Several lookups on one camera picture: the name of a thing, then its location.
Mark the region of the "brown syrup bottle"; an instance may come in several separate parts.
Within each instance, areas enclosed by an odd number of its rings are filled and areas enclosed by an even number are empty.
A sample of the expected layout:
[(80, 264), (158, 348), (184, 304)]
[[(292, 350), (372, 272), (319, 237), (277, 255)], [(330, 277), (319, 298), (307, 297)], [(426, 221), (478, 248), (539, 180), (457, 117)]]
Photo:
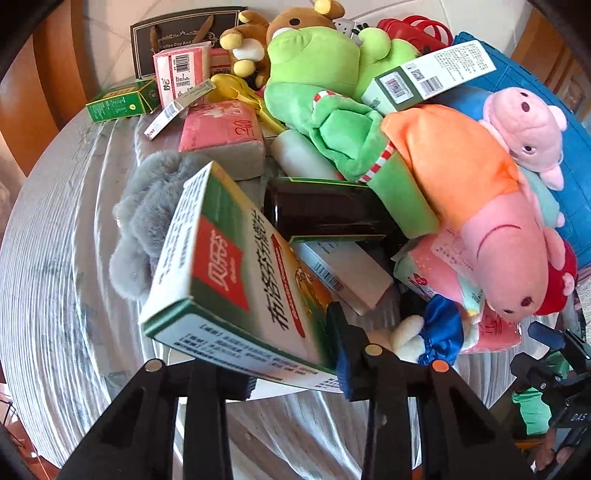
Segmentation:
[(372, 189), (344, 181), (273, 178), (266, 184), (263, 215), (289, 242), (407, 241)]

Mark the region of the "green frog plush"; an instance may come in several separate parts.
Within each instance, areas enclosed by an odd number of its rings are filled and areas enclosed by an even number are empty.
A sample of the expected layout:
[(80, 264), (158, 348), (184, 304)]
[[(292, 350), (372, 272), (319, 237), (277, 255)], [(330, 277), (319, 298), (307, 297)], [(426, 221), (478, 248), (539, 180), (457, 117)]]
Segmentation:
[(267, 53), (270, 114), (307, 137), (346, 180), (372, 189), (408, 238), (436, 232), (439, 219), (383, 133), (382, 115), (361, 100), (370, 81), (419, 51), (379, 28), (352, 40), (328, 27), (304, 27), (274, 37)]

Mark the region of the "pig plush teal shirt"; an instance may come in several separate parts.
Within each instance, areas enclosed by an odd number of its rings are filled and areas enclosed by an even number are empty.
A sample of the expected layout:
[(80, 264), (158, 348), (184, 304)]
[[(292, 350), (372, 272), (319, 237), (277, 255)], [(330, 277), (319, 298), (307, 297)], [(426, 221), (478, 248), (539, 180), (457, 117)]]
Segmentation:
[(546, 224), (564, 226), (564, 214), (549, 199), (552, 190), (564, 189), (561, 163), (567, 119), (563, 111), (531, 91), (510, 87), (488, 96), (480, 123), (522, 169), (538, 195)]

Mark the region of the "pink grey tissue pack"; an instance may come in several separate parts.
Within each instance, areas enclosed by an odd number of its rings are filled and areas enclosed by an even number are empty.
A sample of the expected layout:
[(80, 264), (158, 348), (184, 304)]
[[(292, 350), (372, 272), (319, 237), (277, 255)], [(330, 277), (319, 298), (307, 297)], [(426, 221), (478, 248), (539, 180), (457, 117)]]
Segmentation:
[(207, 155), (236, 181), (262, 176), (266, 162), (256, 111), (237, 100), (190, 107), (178, 151)]

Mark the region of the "dark framed picture box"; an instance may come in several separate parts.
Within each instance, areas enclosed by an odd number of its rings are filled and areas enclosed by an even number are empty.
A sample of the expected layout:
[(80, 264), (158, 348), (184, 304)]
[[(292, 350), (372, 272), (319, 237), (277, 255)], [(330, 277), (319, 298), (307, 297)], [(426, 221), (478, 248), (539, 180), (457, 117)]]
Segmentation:
[(238, 14), (245, 6), (190, 9), (139, 21), (130, 26), (131, 52), (137, 79), (154, 75), (152, 57), (169, 48), (201, 41), (218, 45), (221, 33), (238, 25)]

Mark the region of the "slim white grey box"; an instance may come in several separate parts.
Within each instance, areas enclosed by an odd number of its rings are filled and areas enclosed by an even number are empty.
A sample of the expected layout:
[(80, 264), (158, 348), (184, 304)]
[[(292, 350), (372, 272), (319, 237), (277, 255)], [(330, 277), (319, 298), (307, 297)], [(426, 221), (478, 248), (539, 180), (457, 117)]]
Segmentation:
[(158, 136), (181, 112), (215, 89), (214, 83), (207, 79), (179, 95), (166, 106), (149, 124), (143, 135), (150, 141)]

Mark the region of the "red toy suitcase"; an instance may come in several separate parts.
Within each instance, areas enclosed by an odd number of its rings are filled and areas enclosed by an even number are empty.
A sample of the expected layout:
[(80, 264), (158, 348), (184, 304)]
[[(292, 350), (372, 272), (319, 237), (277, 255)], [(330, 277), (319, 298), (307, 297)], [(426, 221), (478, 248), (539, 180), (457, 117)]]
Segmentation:
[(391, 39), (401, 39), (412, 44), (426, 55), (453, 44), (454, 36), (443, 23), (422, 15), (411, 15), (403, 20), (387, 18), (378, 22)]

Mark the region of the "grey furry plush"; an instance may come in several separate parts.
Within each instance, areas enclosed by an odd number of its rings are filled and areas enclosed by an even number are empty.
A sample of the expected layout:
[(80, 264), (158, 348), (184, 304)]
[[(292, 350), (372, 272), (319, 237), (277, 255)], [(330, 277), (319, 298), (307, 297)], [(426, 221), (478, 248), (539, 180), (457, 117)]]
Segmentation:
[(147, 156), (134, 171), (113, 207), (120, 238), (109, 276), (120, 297), (147, 298), (184, 183), (209, 162), (204, 154), (164, 150)]

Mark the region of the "pig plush orange dress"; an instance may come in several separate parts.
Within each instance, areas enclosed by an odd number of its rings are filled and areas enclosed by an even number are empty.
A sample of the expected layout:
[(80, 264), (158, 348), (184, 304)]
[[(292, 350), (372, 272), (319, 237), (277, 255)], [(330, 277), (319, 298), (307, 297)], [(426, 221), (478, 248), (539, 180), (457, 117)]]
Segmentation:
[(565, 243), (494, 136), (439, 104), (390, 113), (381, 129), (443, 225), (461, 238), (488, 305), (512, 322), (548, 313), (550, 273), (564, 268)]

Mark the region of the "brown bear plush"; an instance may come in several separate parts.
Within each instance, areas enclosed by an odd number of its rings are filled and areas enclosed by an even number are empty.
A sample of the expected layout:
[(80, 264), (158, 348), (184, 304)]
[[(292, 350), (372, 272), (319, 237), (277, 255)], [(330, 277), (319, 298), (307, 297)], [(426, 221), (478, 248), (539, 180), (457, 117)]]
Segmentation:
[(335, 30), (335, 20), (345, 16), (346, 10), (338, 1), (318, 0), (311, 7), (291, 7), (273, 21), (253, 10), (238, 14), (240, 24), (226, 29), (219, 45), (228, 52), (230, 73), (238, 78), (252, 79), (256, 89), (262, 89), (270, 78), (270, 57), (267, 47), (280, 33), (304, 27), (328, 27)]

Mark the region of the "small green box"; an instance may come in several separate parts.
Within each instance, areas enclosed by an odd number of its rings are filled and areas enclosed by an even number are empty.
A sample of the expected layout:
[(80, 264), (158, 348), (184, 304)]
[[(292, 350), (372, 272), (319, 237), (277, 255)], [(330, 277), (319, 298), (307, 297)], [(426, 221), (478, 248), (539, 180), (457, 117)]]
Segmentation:
[(94, 123), (100, 123), (149, 114), (159, 106), (156, 81), (144, 79), (101, 92), (86, 104), (86, 110)]

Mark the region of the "green orange medicine box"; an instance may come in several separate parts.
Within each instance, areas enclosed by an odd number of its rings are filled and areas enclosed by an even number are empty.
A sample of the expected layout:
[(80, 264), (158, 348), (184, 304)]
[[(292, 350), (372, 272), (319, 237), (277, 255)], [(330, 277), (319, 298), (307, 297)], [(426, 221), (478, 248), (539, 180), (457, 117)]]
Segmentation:
[(211, 161), (183, 186), (139, 327), (223, 368), (336, 393), (331, 302), (324, 283)]

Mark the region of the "white plastic bottle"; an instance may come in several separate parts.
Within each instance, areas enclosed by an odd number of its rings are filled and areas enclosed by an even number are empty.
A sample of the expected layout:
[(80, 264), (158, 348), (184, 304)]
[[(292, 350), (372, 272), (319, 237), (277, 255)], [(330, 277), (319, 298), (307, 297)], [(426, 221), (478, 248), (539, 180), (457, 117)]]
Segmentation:
[(286, 130), (270, 144), (270, 156), (290, 177), (342, 180), (329, 159), (325, 158), (307, 137), (297, 130)]

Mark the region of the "white plush blue bow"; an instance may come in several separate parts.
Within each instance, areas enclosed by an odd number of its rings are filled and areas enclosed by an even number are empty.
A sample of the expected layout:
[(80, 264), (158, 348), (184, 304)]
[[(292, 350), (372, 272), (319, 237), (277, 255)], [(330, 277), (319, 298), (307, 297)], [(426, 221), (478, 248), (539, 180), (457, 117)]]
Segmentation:
[(481, 320), (481, 314), (471, 315), (459, 303), (436, 295), (422, 315), (411, 315), (391, 329), (374, 330), (368, 338), (406, 362), (427, 366), (442, 360), (453, 366), (461, 353), (478, 343)]

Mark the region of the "white green long box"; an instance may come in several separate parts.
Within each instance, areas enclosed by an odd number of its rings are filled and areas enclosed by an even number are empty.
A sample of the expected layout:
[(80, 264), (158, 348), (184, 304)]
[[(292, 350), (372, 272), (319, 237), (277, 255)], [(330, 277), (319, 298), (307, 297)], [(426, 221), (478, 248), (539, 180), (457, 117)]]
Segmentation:
[(362, 101), (383, 116), (415, 107), (496, 70), (479, 40), (429, 53), (370, 81)]

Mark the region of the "pastel tissue pack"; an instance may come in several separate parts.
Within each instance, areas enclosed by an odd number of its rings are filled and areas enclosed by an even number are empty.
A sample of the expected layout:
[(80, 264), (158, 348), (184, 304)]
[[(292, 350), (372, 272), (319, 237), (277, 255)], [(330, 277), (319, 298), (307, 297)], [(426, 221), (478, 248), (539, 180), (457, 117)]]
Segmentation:
[(470, 315), (484, 305), (482, 288), (461, 237), (449, 228), (413, 239), (393, 257), (394, 276), (426, 300), (436, 295), (461, 304)]

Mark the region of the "pink white barcode box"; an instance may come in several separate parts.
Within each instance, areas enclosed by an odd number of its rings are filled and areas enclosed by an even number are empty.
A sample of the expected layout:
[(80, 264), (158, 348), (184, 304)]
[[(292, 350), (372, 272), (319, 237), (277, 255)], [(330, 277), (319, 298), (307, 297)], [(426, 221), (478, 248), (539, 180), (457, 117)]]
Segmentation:
[(169, 48), (152, 59), (162, 107), (211, 76), (211, 42)]

